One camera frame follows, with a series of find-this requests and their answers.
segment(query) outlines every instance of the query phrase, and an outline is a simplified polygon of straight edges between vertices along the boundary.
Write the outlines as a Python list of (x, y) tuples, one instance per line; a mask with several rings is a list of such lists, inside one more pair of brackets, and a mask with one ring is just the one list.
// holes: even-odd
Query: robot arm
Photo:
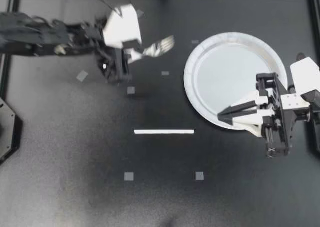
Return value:
[(49, 23), (24, 13), (0, 13), (0, 54), (41, 57), (94, 53), (109, 83), (129, 80), (129, 64), (171, 50), (173, 37), (165, 40), (142, 50), (138, 15), (131, 4), (115, 8), (109, 18), (96, 20), (94, 25), (60, 20)]
[(296, 121), (308, 121), (320, 110), (320, 71), (311, 58), (291, 66), (296, 93), (289, 93), (276, 73), (258, 74), (256, 89), (218, 114), (220, 121), (266, 141), (268, 157), (287, 155)]

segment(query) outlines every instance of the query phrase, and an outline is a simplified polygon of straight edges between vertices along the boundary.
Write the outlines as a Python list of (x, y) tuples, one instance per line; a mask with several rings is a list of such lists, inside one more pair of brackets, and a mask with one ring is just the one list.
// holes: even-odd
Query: paper plate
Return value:
[(256, 75), (278, 73), (287, 88), (287, 72), (277, 53), (244, 33), (221, 33), (199, 44), (184, 69), (184, 88), (192, 106), (211, 123), (241, 130), (218, 120), (218, 113), (256, 89)]

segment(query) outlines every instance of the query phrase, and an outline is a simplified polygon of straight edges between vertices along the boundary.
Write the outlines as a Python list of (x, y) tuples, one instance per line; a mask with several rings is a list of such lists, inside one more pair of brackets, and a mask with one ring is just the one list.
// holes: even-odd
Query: black table surface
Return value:
[[(6, 101), (24, 126), (20, 149), (0, 166), (0, 226), (319, 226), (320, 158), (305, 125), (296, 124), (288, 157), (267, 159), (262, 139), (197, 114), (183, 84), (192, 40), (224, 32), (268, 43), (291, 84), (297, 53), (316, 60), (308, 0), (108, 1), (145, 13), (146, 46), (169, 35), (176, 46), (132, 64), (133, 81), (120, 86), (105, 83), (93, 56), (13, 57)], [(67, 23), (110, 13), (96, 0), (21, 0), (19, 10)], [(88, 73), (83, 82), (81, 71)], [(134, 181), (124, 181), (125, 172), (134, 172)], [(204, 181), (195, 181), (195, 172), (204, 172)]]

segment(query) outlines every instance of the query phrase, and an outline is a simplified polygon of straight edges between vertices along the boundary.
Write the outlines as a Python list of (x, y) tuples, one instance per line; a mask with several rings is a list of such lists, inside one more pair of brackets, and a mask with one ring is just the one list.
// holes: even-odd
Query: black bracket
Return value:
[(0, 98), (0, 164), (19, 148), (21, 127), (19, 118)]

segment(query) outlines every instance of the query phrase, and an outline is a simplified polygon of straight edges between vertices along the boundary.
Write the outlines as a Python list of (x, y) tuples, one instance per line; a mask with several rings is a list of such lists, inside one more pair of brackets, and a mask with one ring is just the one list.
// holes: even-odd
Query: tape marker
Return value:
[(193, 135), (194, 129), (135, 129), (136, 135)]
[(88, 76), (88, 73), (82, 70), (76, 77), (78, 81), (83, 82)]

